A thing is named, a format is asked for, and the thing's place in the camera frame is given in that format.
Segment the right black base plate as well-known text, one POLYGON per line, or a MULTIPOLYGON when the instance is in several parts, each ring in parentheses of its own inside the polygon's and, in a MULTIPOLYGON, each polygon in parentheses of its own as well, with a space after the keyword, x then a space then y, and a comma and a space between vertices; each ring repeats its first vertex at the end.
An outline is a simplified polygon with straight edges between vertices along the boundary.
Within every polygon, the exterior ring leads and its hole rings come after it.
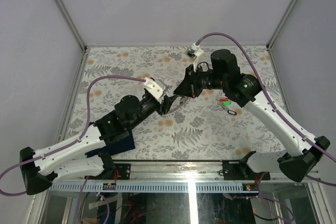
POLYGON ((262 172, 254 172, 246 162, 222 161, 223 177, 225 180, 256 180, 262 172))

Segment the green key tag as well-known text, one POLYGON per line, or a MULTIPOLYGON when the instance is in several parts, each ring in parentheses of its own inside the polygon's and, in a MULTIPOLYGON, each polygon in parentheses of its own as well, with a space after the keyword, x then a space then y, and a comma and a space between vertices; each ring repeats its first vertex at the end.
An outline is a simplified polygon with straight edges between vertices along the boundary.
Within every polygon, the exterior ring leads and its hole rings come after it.
POLYGON ((231 105, 232 102, 231 102, 231 101, 223 101, 222 104, 223 104, 224 106, 228 106, 228 105, 231 105))

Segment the dark blue cloth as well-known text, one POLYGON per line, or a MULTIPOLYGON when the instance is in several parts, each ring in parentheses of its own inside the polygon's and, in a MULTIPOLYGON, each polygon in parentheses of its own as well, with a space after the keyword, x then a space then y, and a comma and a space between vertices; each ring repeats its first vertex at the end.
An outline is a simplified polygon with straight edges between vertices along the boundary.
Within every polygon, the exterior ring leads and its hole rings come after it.
POLYGON ((86 157, 93 157, 99 153, 108 153, 109 155, 113 156, 135 149, 133 133, 132 131, 128 131, 128 133, 129 135, 127 137, 121 139, 118 142, 85 153, 86 157))

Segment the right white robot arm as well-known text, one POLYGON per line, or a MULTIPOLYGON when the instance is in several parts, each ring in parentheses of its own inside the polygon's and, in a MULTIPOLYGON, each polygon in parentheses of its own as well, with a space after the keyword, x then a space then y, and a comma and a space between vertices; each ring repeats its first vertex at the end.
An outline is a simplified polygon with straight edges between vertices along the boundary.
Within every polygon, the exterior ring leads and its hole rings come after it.
POLYGON ((200 66, 203 51, 198 46, 192 45, 186 54, 193 63, 185 69, 183 81, 173 92, 175 95, 197 98, 203 90, 222 90, 229 100, 259 119, 285 147, 281 152, 249 152, 240 160, 240 175, 251 179, 257 173, 282 172, 298 183, 307 178, 330 141, 301 127, 271 98, 255 76, 241 73, 236 56, 229 50, 211 53, 212 66, 206 71, 200 66))

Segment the aluminium front rail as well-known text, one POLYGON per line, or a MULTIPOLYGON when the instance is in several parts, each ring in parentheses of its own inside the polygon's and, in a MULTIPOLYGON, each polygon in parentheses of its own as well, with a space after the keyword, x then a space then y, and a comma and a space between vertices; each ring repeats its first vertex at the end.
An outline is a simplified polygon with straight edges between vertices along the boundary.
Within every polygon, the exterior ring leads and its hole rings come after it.
POLYGON ((114 181, 112 173, 117 163, 131 164, 130 180, 136 179, 175 179, 183 180, 196 177, 205 180, 206 177, 215 179, 223 177, 222 161, 218 162, 116 162, 103 161, 94 156, 85 159, 73 159, 62 164, 43 160, 36 164, 39 175, 45 176, 52 183, 75 179, 114 181))

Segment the silver keyring holder with rings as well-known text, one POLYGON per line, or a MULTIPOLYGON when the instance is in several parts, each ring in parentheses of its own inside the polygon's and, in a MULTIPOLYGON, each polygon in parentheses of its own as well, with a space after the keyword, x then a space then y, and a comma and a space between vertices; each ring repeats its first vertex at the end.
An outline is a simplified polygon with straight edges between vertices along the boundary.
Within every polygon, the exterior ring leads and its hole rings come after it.
POLYGON ((183 109, 189 103, 190 99, 189 97, 177 97, 167 114, 174 114, 180 109, 183 109))

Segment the black key with fob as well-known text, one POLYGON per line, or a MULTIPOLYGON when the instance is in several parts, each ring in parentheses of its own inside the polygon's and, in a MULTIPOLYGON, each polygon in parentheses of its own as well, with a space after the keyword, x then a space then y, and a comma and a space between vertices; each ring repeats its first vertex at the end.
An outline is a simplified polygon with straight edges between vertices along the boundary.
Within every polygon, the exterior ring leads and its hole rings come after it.
POLYGON ((237 112, 233 111, 233 110, 227 110, 227 113, 230 114, 230 115, 234 115, 234 116, 237 115, 237 112))

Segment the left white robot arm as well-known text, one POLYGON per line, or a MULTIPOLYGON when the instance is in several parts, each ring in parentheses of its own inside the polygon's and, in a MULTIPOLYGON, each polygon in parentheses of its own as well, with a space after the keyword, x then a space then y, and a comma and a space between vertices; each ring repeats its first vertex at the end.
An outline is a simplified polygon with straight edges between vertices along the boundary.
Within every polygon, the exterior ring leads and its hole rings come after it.
POLYGON ((111 178, 115 165, 107 149, 127 138, 154 112, 160 115, 168 113, 176 99, 176 95, 164 96, 159 102, 148 92, 141 100, 126 95, 112 112, 91 122, 85 133, 43 149, 22 149, 19 160, 26 194, 41 193, 64 179, 85 176, 111 178))

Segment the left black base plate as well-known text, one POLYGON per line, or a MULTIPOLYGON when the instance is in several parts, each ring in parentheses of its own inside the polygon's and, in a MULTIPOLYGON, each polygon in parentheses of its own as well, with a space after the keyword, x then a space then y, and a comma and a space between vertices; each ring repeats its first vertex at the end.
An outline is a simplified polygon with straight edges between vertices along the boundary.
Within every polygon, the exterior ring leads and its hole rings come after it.
POLYGON ((117 163, 112 173, 112 178, 115 181, 129 180, 131 175, 131 164, 129 163, 117 163))

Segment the aluminium frame post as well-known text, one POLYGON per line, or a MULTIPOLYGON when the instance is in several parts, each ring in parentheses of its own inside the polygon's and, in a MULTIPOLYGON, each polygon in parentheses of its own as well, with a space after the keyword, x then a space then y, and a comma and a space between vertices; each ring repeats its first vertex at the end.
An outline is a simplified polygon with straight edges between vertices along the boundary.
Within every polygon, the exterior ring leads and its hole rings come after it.
POLYGON ((73 38, 75 39, 76 43, 78 44, 79 48, 82 51, 86 51, 87 45, 84 42, 82 36, 80 35, 74 21, 72 20, 63 0, 54 0, 58 10, 60 11, 66 25, 68 26, 70 32, 72 33, 73 38))
POLYGON ((268 40, 266 44, 266 48, 270 50, 272 46, 275 44, 277 38, 281 34, 281 31, 283 30, 287 20, 289 19, 291 13, 293 12, 296 4, 299 2, 299 0, 290 0, 288 6, 286 7, 285 12, 283 13, 278 25, 276 26, 275 31, 273 32, 271 38, 268 40))

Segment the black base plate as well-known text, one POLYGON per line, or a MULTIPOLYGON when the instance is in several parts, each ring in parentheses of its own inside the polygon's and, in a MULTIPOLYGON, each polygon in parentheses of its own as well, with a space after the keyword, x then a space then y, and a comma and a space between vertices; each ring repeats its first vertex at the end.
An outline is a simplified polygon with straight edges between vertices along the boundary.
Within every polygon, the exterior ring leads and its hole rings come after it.
POLYGON ((246 162, 222 161, 223 177, 225 180, 256 180, 262 172, 254 172, 246 162))
POLYGON ((129 163, 117 163, 112 173, 112 178, 115 181, 129 180, 131 175, 131 164, 129 163))

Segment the left aluminium frame post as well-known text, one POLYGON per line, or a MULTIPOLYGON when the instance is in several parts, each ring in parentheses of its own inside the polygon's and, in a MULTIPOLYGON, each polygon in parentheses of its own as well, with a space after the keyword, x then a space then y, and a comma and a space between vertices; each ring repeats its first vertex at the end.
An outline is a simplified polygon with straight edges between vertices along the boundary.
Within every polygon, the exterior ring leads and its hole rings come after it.
POLYGON ((86 51, 87 45, 84 42, 82 36, 80 35, 74 21, 72 20, 63 0, 54 0, 58 10, 60 11, 66 25, 68 26, 70 32, 72 33, 73 38, 75 39, 76 43, 78 44, 79 48, 82 51, 86 51))

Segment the right aluminium frame post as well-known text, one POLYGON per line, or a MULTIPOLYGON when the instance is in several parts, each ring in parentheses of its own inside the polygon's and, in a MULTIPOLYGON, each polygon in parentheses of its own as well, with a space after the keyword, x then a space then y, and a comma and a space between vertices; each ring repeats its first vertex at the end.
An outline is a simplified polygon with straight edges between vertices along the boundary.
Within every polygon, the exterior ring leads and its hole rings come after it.
POLYGON ((299 0, 290 0, 288 6, 286 7, 285 12, 283 13, 278 25, 276 26, 275 31, 273 32, 271 38, 268 40, 266 44, 266 48, 270 50, 272 46, 275 44, 277 38, 281 34, 281 31, 283 30, 287 20, 289 19, 291 13, 293 12, 296 4, 299 2, 299 0))

